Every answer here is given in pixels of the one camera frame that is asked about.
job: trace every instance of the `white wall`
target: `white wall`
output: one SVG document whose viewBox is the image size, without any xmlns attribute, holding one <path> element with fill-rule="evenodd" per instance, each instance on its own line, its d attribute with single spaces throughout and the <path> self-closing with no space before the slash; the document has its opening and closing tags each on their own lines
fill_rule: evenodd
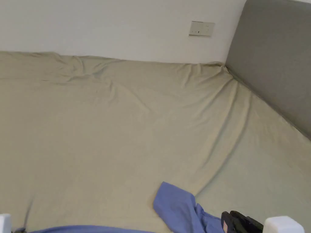
<svg viewBox="0 0 311 233">
<path fill-rule="evenodd" d="M 0 0 L 0 50 L 224 62 L 245 0 Z M 215 22 L 211 38 L 191 21 Z"/>
</svg>

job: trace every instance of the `blue cloth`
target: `blue cloth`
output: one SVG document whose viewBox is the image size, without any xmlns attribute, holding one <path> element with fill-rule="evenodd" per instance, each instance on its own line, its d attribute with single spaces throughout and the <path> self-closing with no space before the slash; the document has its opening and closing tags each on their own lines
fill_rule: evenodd
<svg viewBox="0 0 311 233">
<path fill-rule="evenodd" d="M 147 231 L 129 230 L 108 226 L 59 226 L 44 230 L 33 231 L 31 233 L 151 233 Z"/>
<path fill-rule="evenodd" d="M 220 218 L 196 204 L 195 197 L 174 185 L 163 182 L 153 208 L 174 233 L 224 233 Z M 60 226 L 32 233 L 150 233 L 107 226 Z"/>
<path fill-rule="evenodd" d="M 204 212 L 191 193 L 166 182 L 161 184 L 153 208 L 174 233 L 224 233 L 220 218 Z"/>
</svg>

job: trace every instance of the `light switch plate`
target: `light switch plate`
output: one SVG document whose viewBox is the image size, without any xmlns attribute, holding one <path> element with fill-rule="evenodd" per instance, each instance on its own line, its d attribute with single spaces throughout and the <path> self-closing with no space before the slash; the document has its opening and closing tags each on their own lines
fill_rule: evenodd
<svg viewBox="0 0 311 233">
<path fill-rule="evenodd" d="M 193 36 L 211 36 L 215 23 L 192 21 L 189 35 Z"/>
</svg>

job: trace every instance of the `mattress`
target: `mattress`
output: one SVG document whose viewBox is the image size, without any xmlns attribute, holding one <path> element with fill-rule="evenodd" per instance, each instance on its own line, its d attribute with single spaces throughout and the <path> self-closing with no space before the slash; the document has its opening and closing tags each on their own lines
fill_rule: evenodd
<svg viewBox="0 0 311 233">
<path fill-rule="evenodd" d="M 311 229 L 311 142 L 220 63 L 0 52 L 0 206 L 28 231 L 168 232 L 162 181 L 205 211 Z"/>
</svg>

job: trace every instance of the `gray upholstered headboard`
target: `gray upholstered headboard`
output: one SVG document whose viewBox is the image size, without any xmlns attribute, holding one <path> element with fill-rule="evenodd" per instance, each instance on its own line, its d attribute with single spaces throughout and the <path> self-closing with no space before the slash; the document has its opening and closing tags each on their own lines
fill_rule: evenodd
<svg viewBox="0 0 311 233">
<path fill-rule="evenodd" d="M 311 4 L 247 0 L 226 66 L 311 138 Z"/>
</svg>

